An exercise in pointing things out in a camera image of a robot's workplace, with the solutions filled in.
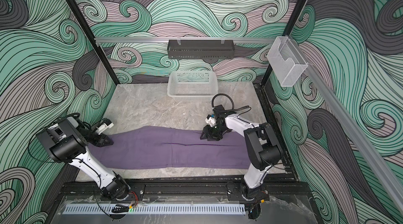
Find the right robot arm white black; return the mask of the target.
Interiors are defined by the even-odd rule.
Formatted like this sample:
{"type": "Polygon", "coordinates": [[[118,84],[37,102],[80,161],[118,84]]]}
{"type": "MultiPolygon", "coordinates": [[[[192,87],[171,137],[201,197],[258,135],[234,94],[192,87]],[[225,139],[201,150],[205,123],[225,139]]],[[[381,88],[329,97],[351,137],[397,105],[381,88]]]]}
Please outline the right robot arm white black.
{"type": "Polygon", "coordinates": [[[244,137],[250,165],[243,177],[240,191],[244,200],[255,200],[268,171],[283,157],[283,149],[272,126],[249,121],[235,113],[208,115],[205,122],[207,126],[203,128],[201,139],[220,141],[229,132],[236,132],[244,137]]]}

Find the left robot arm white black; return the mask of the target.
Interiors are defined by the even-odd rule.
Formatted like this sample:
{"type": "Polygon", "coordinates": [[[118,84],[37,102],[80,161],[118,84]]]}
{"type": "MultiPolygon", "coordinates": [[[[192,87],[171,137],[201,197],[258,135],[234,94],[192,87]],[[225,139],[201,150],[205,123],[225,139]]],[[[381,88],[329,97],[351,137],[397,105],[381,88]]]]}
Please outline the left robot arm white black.
{"type": "Polygon", "coordinates": [[[113,123],[103,119],[93,129],[79,117],[79,113],[72,113],[58,118],[39,130],[35,137],[53,162],[74,166],[92,178],[103,197],[117,201],[127,199],[130,192],[127,182],[112,169],[102,165],[89,150],[89,145],[113,145],[113,141],[104,134],[105,130],[113,127],[113,123]]]}

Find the purple long pants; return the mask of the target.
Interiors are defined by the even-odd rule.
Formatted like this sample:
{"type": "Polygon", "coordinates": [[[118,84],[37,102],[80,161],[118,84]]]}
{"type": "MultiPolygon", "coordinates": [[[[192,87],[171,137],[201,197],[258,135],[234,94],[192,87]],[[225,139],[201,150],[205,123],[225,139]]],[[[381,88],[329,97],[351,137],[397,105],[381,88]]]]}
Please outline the purple long pants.
{"type": "Polygon", "coordinates": [[[112,145],[89,144],[91,154],[105,167],[156,169],[199,167],[247,169],[250,159],[244,137],[236,132],[219,141],[200,139],[201,132],[159,126],[110,135],[112,145]]]}

